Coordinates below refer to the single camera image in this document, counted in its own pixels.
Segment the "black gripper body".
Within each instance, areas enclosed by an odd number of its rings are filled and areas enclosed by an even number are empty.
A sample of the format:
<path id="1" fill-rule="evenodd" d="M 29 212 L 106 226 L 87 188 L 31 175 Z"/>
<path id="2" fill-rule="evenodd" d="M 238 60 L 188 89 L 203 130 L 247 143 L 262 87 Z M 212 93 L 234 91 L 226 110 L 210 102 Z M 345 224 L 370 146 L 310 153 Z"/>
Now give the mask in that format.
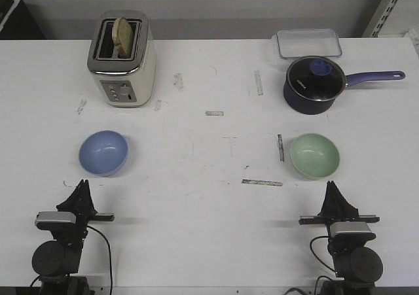
<path id="1" fill-rule="evenodd" d="M 115 216 L 113 213 L 94 213 L 91 215 L 79 214 L 76 216 L 77 233 L 80 236 L 87 236 L 87 226 L 90 222 L 112 222 Z"/>
<path id="2" fill-rule="evenodd" d="M 376 215 L 361 215 L 360 217 L 355 217 L 355 218 L 337 218 L 337 217 L 319 217 L 319 216 L 301 216 L 299 218 L 299 224 L 300 225 L 318 225 L 318 224 L 322 224 L 325 225 L 327 228 L 327 232 L 328 232 L 328 236 L 330 237 L 329 234 L 329 227 L 330 225 L 332 225 L 335 222 L 356 222 L 356 221 L 361 221 L 361 222 L 366 222 L 367 225 L 368 224 L 373 224 L 373 223 L 377 223 L 380 221 L 380 217 L 376 216 Z"/>

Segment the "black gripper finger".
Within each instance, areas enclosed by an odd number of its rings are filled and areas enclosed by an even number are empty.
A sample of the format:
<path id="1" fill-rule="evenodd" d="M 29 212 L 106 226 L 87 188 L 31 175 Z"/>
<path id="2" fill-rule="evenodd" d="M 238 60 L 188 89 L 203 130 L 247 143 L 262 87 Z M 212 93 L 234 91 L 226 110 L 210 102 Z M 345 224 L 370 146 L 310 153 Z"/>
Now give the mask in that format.
<path id="1" fill-rule="evenodd" d="M 349 204 L 345 197 L 340 193 L 334 181 L 330 182 L 331 187 L 331 210 L 337 217 L 358 217 L 359 211 L 357 208 Z"/>
<path id="2" fill-rule="evenodd" d="M 318 214 L 319 217 L 329 217 L 333 216 L 333 213 L 335 211 L 334 206 L 334 187 L 335 183 L 334 181 L 328 181 L 324 201 L 321 206 L 321 210 Z"/>
<path id="3" fill-rule="evenodd" d="M 91 192 L 90 192 L 90 185 L 89 185 L 89 181 L 88 179 L 84 180 L 84 195 L 85 195 L 85 199 L 86 199 L 86 203 L 85 203 L 85 210 L 86 210 L 86 214 L 96 214 L 97 211 L 94 207 L 93 201 L 92 201 L 92 196 L 91 196 Z"/>
<path id="4" fill-rule="evenodd" d="M 58 211 L 79 214 L 84 211 L 84 180 L 81 180 L 71 195 L 56 206 Z"/>

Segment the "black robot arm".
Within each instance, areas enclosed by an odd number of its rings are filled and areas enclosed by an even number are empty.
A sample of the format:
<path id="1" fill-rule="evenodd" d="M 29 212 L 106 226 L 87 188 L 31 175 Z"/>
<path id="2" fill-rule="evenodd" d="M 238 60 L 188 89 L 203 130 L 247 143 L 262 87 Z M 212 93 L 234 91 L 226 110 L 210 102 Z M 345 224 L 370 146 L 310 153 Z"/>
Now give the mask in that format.
<path id="1" fill-rule="evenodd" d="M 360 215 L 349 204 L 334 181 L 327 182 L 321 211 L 301 216 L 300 225 L 322 224 L 327 229 L 327 250 L 333 260 L 330 270 L 339 280 L 323 282 L 320 294 L 372 294 L 383 273 L 379 255 L 365 246 L 376 238 L 368 224 L 377 223 L 376 215 Z"/>
<path id="2" fill-rule="evenodd" d="M 112 213 L 96 211 L 87 179 L 55 211 L 37 213 L 35 227 L 49 231 L 52 239 L 39 245 L 31 265 L 41 282 L 40 294 L 94 294 L 85 276 L 77 276 L 82 248 L 89 230 L 104 236 L 90 222 L 112 222 Z"/>

